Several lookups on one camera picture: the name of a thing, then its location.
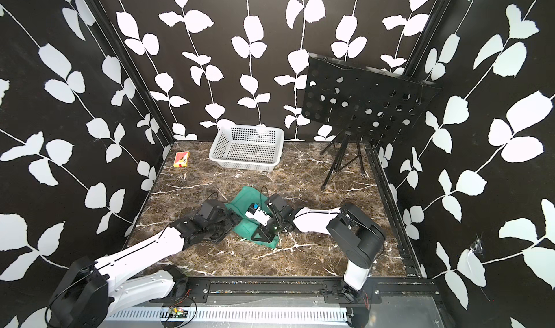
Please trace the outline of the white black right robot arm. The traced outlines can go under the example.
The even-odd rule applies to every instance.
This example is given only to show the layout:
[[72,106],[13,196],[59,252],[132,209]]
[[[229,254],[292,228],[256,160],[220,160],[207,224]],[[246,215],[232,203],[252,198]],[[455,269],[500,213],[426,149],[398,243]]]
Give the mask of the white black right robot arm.
[[297,231],[303,234],[325,234],[338,245],[348,259],[341,289],[326,293],[357,302],[364,292],[364,284],[374,261],[384,251],[386,233],[357,206],[346,203],[342,207],[317,210],[307,207],[293,209],[287,204],[267,201],[271,213],[263,212],[251,204],[246,212],[248,219],[258,222],[251,240],[270,243],[280,232]]

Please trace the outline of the green long pants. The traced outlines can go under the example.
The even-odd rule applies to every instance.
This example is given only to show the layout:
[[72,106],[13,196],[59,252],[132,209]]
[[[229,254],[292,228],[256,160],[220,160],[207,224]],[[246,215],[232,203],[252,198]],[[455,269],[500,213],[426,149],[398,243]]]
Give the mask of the green long pants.
[[238,224],[234,228],[234,232],[236,234],[254,244],[275,249],[280,241],[279,236],[276,236],[274,242],[271,244],[253,241],[251,237],[259,224],[256,221],[250,220],[245,216],[247,208],[252,203],[261,205],[263,202],[266,201],[266,199],[267,197],[255,188],[251,186],[244,186],[234,199],[232,199],[228,203],[225,203],[225,206],[228,209],[234,211],[235,214],[242,218],[240,224]]

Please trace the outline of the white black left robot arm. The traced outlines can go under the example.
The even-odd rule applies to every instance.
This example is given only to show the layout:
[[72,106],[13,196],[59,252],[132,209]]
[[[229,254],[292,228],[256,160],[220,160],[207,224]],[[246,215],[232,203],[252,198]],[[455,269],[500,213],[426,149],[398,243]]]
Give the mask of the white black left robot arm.
[[186,275],[167,266],[151,275],[138,273],[203,241],[222,241],[241,222],[232,210],[181,218],[160,233],[118,253],[72,263],[49,300],[48,327],[98,327],[107,317],[140,303],[186,293]]

